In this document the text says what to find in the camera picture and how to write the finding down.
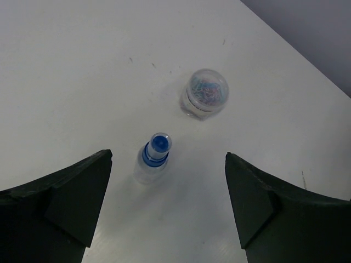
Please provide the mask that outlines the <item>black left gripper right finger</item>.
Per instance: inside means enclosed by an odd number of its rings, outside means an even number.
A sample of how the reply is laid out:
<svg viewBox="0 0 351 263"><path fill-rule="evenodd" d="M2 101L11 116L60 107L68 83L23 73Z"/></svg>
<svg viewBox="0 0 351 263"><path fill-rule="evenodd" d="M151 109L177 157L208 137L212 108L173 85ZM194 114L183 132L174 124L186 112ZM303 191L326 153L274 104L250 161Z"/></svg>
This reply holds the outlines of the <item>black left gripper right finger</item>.
<svg viewBox="0 0 351 263"><path fill-rule="evenodd" d="M248 262L350 262L350 202L270 175L227 153L225 176Z"/></svg>

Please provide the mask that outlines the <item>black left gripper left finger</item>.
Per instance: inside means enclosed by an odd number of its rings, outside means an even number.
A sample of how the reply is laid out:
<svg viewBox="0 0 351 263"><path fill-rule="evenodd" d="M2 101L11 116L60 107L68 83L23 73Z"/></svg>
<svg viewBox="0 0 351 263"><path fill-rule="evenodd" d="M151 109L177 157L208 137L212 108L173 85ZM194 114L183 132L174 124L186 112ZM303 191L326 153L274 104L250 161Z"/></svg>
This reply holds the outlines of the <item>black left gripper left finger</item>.
<svg viewBox="0 0 351 263"><path fill-rule="evenodd" d="M112 168L101 150L1 191L1 262L81 262L92 244Z"/></svg>

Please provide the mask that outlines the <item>clear blue-capped glue bottle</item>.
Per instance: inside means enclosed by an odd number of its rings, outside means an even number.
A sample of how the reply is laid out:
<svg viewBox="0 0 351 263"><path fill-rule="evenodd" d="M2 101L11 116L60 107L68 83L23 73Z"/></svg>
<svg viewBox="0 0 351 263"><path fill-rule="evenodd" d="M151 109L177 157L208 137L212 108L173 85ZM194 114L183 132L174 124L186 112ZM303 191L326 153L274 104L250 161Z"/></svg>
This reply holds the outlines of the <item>clear blue-capped glue bottle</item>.
<svg viewBox="0 0 351 263"><path fill-rule="evenodd" d="M171 147L172 140L168 134L154 134L138 152L134 168L136 181L143 185L157 181L166 170Z"/></svg>

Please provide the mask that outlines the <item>clear tub of paperclips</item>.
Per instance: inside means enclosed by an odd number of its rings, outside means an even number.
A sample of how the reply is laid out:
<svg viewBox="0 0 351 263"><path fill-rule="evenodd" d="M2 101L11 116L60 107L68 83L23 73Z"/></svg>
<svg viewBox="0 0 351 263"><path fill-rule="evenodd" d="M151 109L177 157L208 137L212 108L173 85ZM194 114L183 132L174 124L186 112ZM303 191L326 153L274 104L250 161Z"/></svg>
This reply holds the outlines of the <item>clear tub of paperclips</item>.
<svg viewBox="0 0 351 263"><path fill-rule="evenodd" d="M226 79L217 71L195 71L180 96L180 107L189 116L205 120L218 114L229 98Z"/></svg>

